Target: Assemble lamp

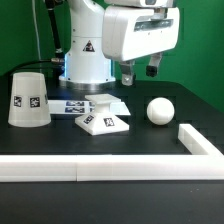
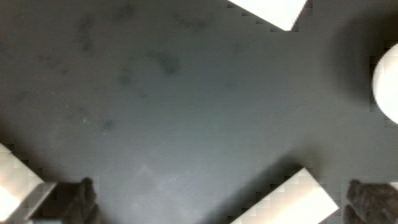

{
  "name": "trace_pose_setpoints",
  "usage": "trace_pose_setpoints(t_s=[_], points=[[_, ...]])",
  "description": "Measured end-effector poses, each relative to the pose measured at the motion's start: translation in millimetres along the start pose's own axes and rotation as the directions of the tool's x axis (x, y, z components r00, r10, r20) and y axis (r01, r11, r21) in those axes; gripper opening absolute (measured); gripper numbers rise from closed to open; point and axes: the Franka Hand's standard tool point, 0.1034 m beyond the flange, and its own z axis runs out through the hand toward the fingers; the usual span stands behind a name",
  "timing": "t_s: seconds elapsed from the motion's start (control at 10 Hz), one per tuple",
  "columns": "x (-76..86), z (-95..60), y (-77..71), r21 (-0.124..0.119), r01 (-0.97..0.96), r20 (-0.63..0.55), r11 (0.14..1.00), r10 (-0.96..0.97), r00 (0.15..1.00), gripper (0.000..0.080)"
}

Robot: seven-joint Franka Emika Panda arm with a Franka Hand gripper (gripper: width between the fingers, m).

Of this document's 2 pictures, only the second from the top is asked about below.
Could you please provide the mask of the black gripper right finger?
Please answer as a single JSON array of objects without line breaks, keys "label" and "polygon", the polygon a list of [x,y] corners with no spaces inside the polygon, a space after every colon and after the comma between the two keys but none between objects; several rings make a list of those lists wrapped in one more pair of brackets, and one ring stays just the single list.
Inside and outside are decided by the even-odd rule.
[{"label": "black gripper right finger", "polygon": [[398,189],[386,183],[351,181],[346,224],[398,224]]}]

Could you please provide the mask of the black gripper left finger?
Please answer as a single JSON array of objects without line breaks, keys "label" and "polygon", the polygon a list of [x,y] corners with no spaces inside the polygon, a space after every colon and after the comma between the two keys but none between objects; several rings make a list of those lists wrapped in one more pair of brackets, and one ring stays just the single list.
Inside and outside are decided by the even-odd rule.
[{"label": "black gripper left finger", "polygon": [[4,224],[100,224],[99,194],[91,178],[38,185]]}]

